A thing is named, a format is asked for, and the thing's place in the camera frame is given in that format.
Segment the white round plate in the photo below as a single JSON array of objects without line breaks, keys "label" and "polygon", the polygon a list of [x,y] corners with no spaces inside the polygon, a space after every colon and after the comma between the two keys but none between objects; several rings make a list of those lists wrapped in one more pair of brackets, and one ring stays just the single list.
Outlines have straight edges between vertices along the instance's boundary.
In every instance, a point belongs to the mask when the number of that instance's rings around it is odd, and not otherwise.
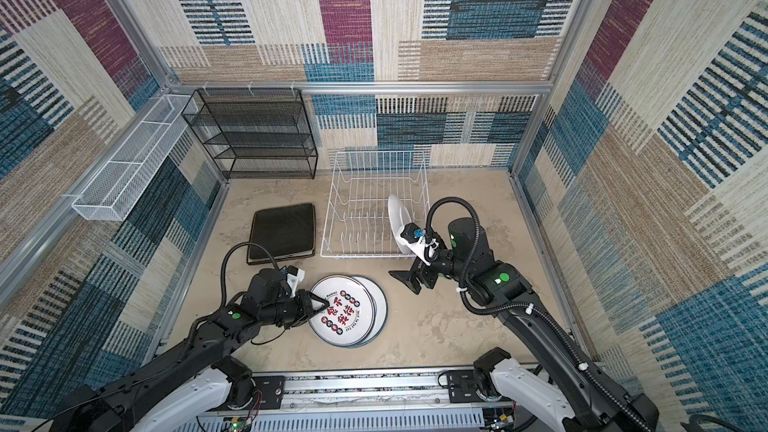
[{"label": "white round plate", "polygon": [[341,348],[361,344],[375,323],[375,301],[360,279],[331,275],[319,280],[311,292],[328,306],[309,320],[312,331],[325,343]]},{"label": "white round plate", "polygon": [[371,295],[375,306],[372,330],[367,334],[362,342],[355,345],[355,348],[360,348],[369,344],[380,335],[386,324],[389,308],[384,291],[375,281],[364,276],[354,276],[354,279],[356,279],[366,288],[366,290]]},{"label": "white round plate", "polygon": [[419,244],[419,227],[413,222],[405,203],[396,195],[388,197],[388,217],[393,238],[402,254],[415,256]]}]

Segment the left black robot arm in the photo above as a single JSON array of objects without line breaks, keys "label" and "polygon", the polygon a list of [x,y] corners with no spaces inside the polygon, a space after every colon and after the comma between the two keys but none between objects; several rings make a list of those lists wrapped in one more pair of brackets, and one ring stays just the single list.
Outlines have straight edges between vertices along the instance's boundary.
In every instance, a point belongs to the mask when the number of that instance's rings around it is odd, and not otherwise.
[{"label": "left black robot arm", "polygon": [[328,308],[327,300],[299,288],[294,266],[263,269],[236,294],[193,326],[180,343],[129,373],[94,390],[81,386],[54,415],[54,431],[159,430],[227,402],[244,404],[252,371],[233,353],[264,326],[300,326]]}]

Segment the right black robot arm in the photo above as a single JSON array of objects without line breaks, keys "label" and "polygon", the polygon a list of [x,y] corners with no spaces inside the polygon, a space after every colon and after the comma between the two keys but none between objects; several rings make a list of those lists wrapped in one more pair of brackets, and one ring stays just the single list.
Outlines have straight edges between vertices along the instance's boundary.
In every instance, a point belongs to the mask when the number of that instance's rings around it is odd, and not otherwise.
[{"label": "right black robot arm", "polygon": [[397,246],[415,260],[392,277],[413,293],[433,288],[444,276],[459,280],[484,316],[497,318],[514,333],[545,371],[536,375],[499,347],[473,364],[477,396],[508,398],[552,431],[653,431],[659,411],[644,394],[630,394],[612,379],[559,326],[527,279],[495,258],[485,230],[470,217],[450,222],[448,237],[428,237],[415,223],[396,220]]}]

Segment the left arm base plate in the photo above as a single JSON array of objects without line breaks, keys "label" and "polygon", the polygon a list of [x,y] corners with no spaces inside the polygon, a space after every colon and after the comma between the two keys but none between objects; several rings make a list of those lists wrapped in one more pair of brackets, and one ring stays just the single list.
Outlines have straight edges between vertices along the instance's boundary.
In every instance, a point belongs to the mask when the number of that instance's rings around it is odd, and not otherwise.
[{"label": "left arm base plate", "polygon": [[244,409],[250,413],[278,410],[282,405],[285,382],[283,375],[251,377],[246,382]]}]

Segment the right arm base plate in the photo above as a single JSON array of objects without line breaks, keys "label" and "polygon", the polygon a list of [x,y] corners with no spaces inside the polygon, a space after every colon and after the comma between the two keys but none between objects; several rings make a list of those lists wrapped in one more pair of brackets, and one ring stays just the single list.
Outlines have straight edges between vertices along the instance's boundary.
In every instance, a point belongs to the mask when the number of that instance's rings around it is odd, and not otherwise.
[{"label": "right arm base plate", "polygon": [[449,369],[440,373],[438,384],[448,391],[451,403],[496,402],[501,398],[490,374],[481,370]]}]

